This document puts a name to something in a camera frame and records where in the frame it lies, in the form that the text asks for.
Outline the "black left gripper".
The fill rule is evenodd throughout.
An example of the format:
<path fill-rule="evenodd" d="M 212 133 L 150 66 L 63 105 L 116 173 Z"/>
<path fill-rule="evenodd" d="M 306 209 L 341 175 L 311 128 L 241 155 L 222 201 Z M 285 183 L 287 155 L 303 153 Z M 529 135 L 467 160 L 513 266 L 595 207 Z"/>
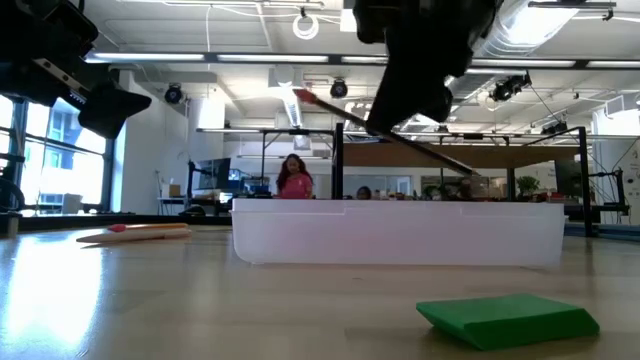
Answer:
<path fill-rule="evenodd" d="M 99 35 L 85 0 L 0 0 L 0 95 L 45 106 L 80 88 L 74 78 Z M 147 109 L 148 96 L 112 83 L 94 87 L 78 122 L 115 139 L 125 121 Z"/>

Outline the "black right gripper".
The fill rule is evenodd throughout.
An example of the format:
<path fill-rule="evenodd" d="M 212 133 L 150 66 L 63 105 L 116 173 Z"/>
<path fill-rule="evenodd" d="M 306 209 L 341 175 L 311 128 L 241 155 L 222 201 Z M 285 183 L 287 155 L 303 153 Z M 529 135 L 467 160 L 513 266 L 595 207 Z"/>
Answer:
<path fill-rule="evenodd" d="M 358 39 L 386 47 L 386 70 L 367 124 L 391 131 L 416 114 L 445 122 L 460 77 L 488 36 L 503 0 L 355 0 Z"/>

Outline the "yellow pencil red eraser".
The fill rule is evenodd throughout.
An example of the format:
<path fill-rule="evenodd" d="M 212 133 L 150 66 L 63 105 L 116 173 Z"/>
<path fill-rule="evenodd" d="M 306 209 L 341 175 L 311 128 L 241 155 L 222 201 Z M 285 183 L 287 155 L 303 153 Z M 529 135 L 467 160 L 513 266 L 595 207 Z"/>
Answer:
<path fill-rule="evenodd" d="M 376 130 L 375 128 L 371 127 L 370 125 L 367 124 L 367 122 L 362 119 L 361 117 L 358 117 L 352 113 L 349 113 L 345 110 L 342 110 L 324 100 L 321 100 L 320 98 L 318 98 L 314 93 L 312 93 L 309 90 L 306 89 L 294 89 L 293 93 L 296 95 L 296 97 L 301 100 L 304 103 L 308 103 L 308 104 L 312 104 L 315 106 L 320 107 L 321 109 L 324 109 L 326 111 L 328 111 L 329 113 L 336 115 L 344 120 L 349 120 L 352 123 L 355 123 L 356 125 L 363 127 L 366 132 L 369 135 L 373 135 L 373 136 L 377 136 L 377 137 L 382 137 L 385 140 L 391 141 L 391 142 L 395 142 L 395 143 L 399 143 L 402 144 L 404 146 L 407 146 L 409 148 L 411 148 L 412 150 L 425 155 L 429 158 L 432 158 L 434 160 L 439 161 L 440 163 L 442 163 L 443 165 L 446 165 L 447 167 L 449 167 L 450 169 L 465 175 L 465 176 L 471 176 L 471 175 L 476 175 L 477 172 L 474 171 L 470 166 L 465 165 L 447 155 L 441 154 L 437 151 L 434 151 L 430 148 L 421 146 L 420 144 L 418 144 L 415 141 L 412 141 L 410 139 L 406 139 L 396 133 L 393 132 L 384 132 L 381 130 Z"/>

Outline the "green wedge eraser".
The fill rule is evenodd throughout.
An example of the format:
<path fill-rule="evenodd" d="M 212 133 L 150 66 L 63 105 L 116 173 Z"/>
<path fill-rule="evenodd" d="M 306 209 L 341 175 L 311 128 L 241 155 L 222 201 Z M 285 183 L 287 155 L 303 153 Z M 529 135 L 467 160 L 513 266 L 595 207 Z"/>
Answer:
<path fill-rule="evenodd" d="M 586 309 L 532 294 L 425 301 L 416 310 L 434 328 L 481 351 L 600 333 Z"/>

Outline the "raised wooden shelf board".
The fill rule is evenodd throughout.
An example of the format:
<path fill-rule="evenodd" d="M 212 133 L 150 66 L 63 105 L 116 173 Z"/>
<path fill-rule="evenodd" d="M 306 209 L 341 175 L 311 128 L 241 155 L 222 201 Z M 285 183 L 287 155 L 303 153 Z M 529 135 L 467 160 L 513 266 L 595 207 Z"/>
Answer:
<path fill-rule="evenodd" d="M 576 146 L 427 144 L 426 147 L 474 169 L 520 168 L 558 159 L 573 159 L 579 153 Z M 437 159 L 396 143 L 345 144 L 343 162 L 349 167 L 446 167 Z"/>

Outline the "white bin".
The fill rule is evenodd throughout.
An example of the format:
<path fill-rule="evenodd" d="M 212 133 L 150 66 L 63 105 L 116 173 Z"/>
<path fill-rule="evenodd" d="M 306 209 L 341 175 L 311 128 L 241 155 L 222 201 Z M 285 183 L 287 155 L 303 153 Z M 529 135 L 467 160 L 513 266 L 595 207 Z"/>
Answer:
<path fill-rule="evenodd" d="M 62 196 L 61 213 L 62 214 L 77 214 L 83 209 L 82 195 L 65 193 Z"/>

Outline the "black computer monitor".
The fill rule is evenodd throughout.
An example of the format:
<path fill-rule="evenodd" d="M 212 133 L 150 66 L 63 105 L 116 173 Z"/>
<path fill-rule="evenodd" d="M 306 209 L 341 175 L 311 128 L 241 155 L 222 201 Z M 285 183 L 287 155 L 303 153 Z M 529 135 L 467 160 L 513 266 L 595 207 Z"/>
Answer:
<path fill-rule="evenodd" d="M 200 189 L 225 189 L 229 187 L 230 158 L 203 160 L 197 163 L 200 170 Z"/>
<path fill-rule="evenodd" d="M 572 159 L 564 159 L 556 160 L 554 167 L 558 192 L 566 197 L 581 197 L 581 164 Z"/>

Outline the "clear pencil box pink lid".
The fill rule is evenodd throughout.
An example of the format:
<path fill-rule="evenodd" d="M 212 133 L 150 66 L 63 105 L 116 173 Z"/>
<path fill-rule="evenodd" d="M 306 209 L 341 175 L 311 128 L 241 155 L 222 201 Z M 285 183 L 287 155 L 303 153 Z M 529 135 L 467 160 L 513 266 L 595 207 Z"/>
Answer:
<path fill-rule="evenodd" d="M 251 263 L 554 266 L 561 204 L 236 199 L 235 253 Z"/>

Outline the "potted green plant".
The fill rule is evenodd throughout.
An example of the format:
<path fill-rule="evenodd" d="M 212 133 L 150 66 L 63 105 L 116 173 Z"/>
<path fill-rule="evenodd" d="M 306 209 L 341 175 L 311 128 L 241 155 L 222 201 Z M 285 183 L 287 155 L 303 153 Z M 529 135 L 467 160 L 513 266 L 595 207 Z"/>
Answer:
<path fill-rule="evenodd" d="M 521 176 L 516 179 L 518 196 L 521 198 L 532 196 L 540 187 L 540 181 L 533 176 Z"/>

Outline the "long ceiling strip light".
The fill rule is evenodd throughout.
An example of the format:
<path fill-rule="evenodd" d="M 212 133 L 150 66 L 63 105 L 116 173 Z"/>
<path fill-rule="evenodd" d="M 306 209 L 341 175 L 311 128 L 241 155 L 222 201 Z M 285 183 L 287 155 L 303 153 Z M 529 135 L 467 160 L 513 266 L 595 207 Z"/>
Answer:
<path fill-rule="evenodd" d="M 315 64 L 332 66 L 384 66 L 385 55 L 289 54 L 289 53 L 189 53 L 189 52 L 90 52 L 88 63 L 229 63 Z M 544 69 L 590 71 L 640 71 L 640 59 L 474 58 L 469 68 Z"/>

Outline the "black background stand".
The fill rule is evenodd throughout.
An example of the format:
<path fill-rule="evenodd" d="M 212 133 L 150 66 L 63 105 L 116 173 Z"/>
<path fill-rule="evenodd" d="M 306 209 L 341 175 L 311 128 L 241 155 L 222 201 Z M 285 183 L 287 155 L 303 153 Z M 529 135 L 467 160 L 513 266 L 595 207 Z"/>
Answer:
<path fill-rule="evenodd" d="M 624 191 L 624 176 L 621 168 L 617 168 L 611 172 L 597 172 L 589 174 L 590 178 L 607 178 L 615 180 L 615 195 L 612 202 L 604 202 L 602 205 L 592 205 L 592 212 L 615 212 L 621 216 L 628 216 L 630 206 L 626 202 Z"/>

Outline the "black shelf post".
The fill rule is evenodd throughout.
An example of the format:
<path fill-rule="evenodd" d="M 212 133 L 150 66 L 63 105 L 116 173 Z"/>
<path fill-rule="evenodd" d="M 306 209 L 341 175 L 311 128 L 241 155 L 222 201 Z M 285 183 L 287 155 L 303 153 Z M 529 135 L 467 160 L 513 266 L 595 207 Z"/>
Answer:
<path fill-rule="evenodd" d="M 584 127 L 578 128 L 579 155 L 581 166 L 582 209 L 584 217 L 584 231 L 586 237 L 593 237 L 593 221 L 591 215 L 591 196 L 589 182 L 587 135 Z"/>
<path fill-rule="evenodd" d="M 338 122 L 333 134 L 333 157 L 331 167 L 331 198 L 341 200 L 343 198 L 343 150 L 344 150 L 344 124 Z"/>

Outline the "black rig frame rail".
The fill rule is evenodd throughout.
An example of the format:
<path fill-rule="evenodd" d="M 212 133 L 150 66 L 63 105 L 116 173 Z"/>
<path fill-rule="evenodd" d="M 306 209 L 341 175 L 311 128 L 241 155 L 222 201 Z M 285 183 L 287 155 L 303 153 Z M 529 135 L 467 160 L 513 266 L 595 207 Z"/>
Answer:
<path fill-rule="evenodd" d="M 114 224 L 161 224 L 186 223 L 204 226 L 231 226 L 230 216 L 177 216 L 177 215 L 60 215 L 23 217 L 19 220 L 20 232 L 54 231 L 63 229 L 81 229 L 108 227 Z"/>

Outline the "silver ventilation duct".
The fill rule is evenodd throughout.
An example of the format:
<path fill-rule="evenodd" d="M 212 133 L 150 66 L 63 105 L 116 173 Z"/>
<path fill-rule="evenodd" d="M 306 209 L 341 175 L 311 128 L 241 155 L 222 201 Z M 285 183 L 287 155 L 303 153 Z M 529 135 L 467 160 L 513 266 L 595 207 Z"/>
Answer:
<path fill-rule="evenodd" d="M 489 35 L 474 45 L 475 58 L 513 58 L 531 55 L 554 37 L 578 12 L 570 8 L 530 7 L 528 3 L 559 0 L 504 0 Z M 468 102 L 494 80 L 522 77 L 523 71 L 501 74 L 469 74 L 452 80 L 448 87 L 454 102 Z"/>

